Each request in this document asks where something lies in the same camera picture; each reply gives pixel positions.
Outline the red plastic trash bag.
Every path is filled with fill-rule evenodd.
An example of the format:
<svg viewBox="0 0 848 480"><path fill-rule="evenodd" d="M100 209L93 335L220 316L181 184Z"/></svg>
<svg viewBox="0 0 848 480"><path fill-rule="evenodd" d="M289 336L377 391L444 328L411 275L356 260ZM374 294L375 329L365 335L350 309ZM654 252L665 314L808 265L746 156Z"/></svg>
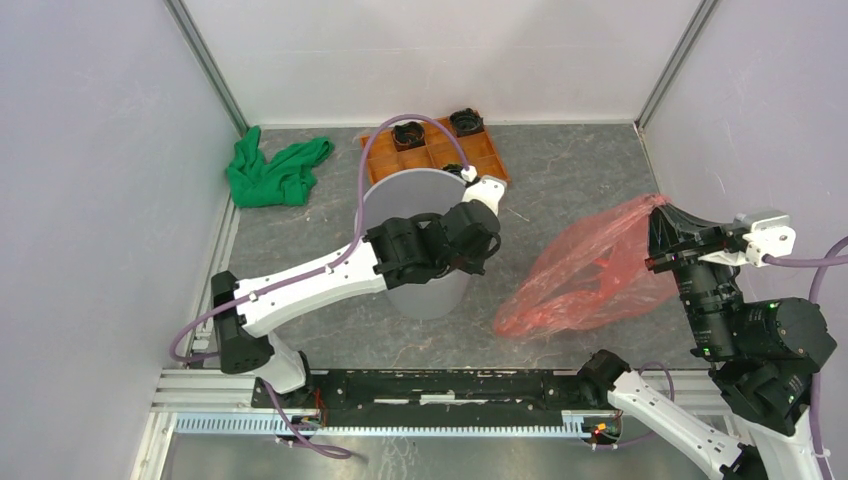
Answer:
<svg viewBox="0 0 848 480"><path fill-rule="evenodd" d="M674 297L673 276L645 265L650 214L669 204L664 195L645 194L563 230L499 307L494 332L518 338L593 330Z"/></svg>

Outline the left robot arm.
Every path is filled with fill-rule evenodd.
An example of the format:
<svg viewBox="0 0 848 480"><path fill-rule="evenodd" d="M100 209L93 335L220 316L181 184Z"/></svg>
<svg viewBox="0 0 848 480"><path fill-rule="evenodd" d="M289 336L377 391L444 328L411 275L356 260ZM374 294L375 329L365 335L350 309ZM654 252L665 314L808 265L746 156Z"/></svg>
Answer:
<svg viewBox="0 0 848 480"><path fill-rule="evenodd" d="M444 214L389 218L346 250L274 275L216 275L224 299L213 316L220 371L251 373L288 406L306 405L314 381L304 356L276 335L278 327L341 300L426 285L456 270L482 275L500 248L500 229L494 208L468 200Z"/></svg>

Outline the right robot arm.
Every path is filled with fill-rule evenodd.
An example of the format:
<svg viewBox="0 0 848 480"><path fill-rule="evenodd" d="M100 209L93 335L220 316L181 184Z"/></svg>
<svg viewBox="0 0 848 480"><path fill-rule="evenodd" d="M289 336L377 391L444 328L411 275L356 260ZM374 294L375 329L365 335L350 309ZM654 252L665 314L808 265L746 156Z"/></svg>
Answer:
<svg viewBox="0 0 848 480"><path fill-rule="evenodd" d="M820 306L784 297L748 302L736 279L749 265L788 265L796 239L780 211L729 223L670 205L649 217L649 271L673 275L695 341L721 399L746 440L715 430L651 387L616 354L601 350L577 374L580 400L632 416L711 479L828 479L815 442L815 378L836 350Z"/></svg>

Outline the grey trash bin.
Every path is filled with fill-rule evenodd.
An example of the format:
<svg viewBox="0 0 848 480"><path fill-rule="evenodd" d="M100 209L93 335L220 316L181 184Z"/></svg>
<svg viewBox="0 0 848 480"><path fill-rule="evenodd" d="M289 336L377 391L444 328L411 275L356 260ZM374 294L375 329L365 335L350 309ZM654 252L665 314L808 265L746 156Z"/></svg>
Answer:
<svg viewBox="0 0 848 480"><path fill-rule="evenodd" d="M421 168L389 175L364 194L363 229L392 217L446 213L462 200L465 183L445 171ZM462 301L470 275L453 271L426 284L403 285L386 292L389 302L405 317L433 320L448 315Z"/></svg>

